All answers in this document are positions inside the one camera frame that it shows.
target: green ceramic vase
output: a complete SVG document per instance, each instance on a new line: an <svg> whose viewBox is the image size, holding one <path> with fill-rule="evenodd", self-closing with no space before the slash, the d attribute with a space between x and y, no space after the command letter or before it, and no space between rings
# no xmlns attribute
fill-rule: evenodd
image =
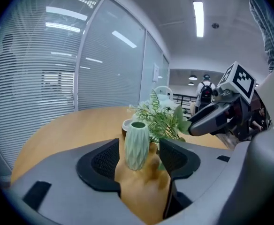
<svg viewBox="0 0 274 225"><path fill-rule="evenodd" d="M143 122L132 122L124 142L127 166L132 170L143 167L150 147L150 132Z"/></svg>

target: white ceiling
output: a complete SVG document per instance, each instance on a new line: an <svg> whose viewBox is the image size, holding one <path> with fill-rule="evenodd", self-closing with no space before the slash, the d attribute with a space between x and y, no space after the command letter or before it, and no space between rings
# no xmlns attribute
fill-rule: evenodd
<svg viewBox="0 0 274 225"><path fill-rule="evenodd" d="M250 13L249 0L198 0L204 4L203 38L196 37L193 1L197 0L134 1L162 34L171 53L171 68L224 71L237 60L257 76L267 75L263 39ZM216 22L220 27L213 29L211 25ZM190 56L213 60L213 66L207 69L203 63L190 62Z"/></svg>
<svg viewBox="0 0 274 225"><path fill-rule="evenodd" d="M193 82L195 87L203 81L203 76L209 74L211 82L217 85L221 80L223 73L217 72L205 72L201 70L189 70L189 69L171 69L169 76L169 85L181 85L187 86L190 82ZM191 75L195 75L198 79L195 81L189 80Z"/></svg>

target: wooden table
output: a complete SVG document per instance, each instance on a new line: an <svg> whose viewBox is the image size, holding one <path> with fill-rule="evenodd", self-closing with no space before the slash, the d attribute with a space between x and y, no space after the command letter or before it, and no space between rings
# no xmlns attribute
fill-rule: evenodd
<svg viewBox="0 0 274 225"><path fill-rule="evenodd" d="M124 161L122 123L132 115L133 113L127 112L127 107L105 107L72 112L51 121L40 128L22 148L12 171L11 182L13 183L52 154L113 138L119 138L121 164ZM189 143L227 149L217 137L212 135L193 137L181 134L181 136ZM134 173L134 180L120 182L122 201L147 224L161 220L169 187L169 176L166 171L159 171L155 181L146 180L147 170L156 166L155 151L156 147L151 145L146 165L142 170Z"/></svg>

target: plaid shirt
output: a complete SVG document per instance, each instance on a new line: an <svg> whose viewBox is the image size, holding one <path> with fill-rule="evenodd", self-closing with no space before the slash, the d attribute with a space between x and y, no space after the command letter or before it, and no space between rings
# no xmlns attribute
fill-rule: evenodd
<svg viewBox="0 0 274 225"><path fill-rule="evenodd" d="M250 11L262 32L268 70L274 70L274 11L265 0L250 0Z"/></svg>

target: backpack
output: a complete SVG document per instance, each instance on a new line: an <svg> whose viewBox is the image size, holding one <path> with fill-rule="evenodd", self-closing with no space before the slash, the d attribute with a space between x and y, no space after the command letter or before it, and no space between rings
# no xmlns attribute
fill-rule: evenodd
<svg viewBox="0 0 274 225"><path fill-rule="evenodd" d="M212 82L210 83L210 85L205 85L203 82L203 87L201 89L201 93L200 93L200 102L201 104L210 104L211 103L211 96L212 96Z"/></svg>

